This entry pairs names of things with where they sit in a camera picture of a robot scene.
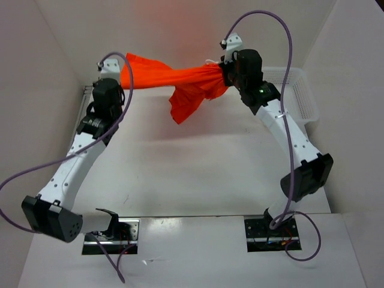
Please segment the orange mesh shorts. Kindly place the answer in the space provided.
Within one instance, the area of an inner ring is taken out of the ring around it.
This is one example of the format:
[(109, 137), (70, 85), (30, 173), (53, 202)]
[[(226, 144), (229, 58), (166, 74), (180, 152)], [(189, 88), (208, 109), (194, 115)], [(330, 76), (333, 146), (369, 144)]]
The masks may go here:
[(124, 89), (148, 89), (164, 86), (175, 88), (169, 99), (170, 115), (177, 124), (189, 118), (205, 100), (214, 100), (228, 89), (224, 84), (223, 72), (216, 63), (200, 67), (173, 69), (163, 62), (128, 53), (126, 55), (132, 72), (130, 80), (125, 65), (120, 74)]

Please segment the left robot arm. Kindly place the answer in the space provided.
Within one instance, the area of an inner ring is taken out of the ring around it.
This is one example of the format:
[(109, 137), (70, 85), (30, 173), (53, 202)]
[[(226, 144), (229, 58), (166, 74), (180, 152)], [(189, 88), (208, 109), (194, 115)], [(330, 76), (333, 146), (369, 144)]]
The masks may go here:
[(83, 217), (72, 211), (75, 198), (96, 159), (119, 128), (125, 94), (119, 82), (104, 78), (93, 84), (93, 101), (80, 121), (73, 143), (49, 183), (27, 196), (22, 210), (33, 231), (71, 242), (80, 233)]

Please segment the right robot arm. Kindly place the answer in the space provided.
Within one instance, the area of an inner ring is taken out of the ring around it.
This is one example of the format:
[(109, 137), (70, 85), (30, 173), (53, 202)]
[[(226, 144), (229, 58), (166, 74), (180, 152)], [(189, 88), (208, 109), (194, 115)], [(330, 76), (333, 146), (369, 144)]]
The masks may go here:
[(309, 141), (286, 109), (286, 82), (277, 89), (263, 78), (258, 51), (235, 48), (221, 57), (219, 66), (225, 85), (238, 90), (242, 102), (263, 122), (289, 158), (290, 172), (280, 181), (283, 202), (270, 206), (264, 214), (264, 231), (276, 236), (293, 215), (292, 205), (324, 186), (334, 160)]

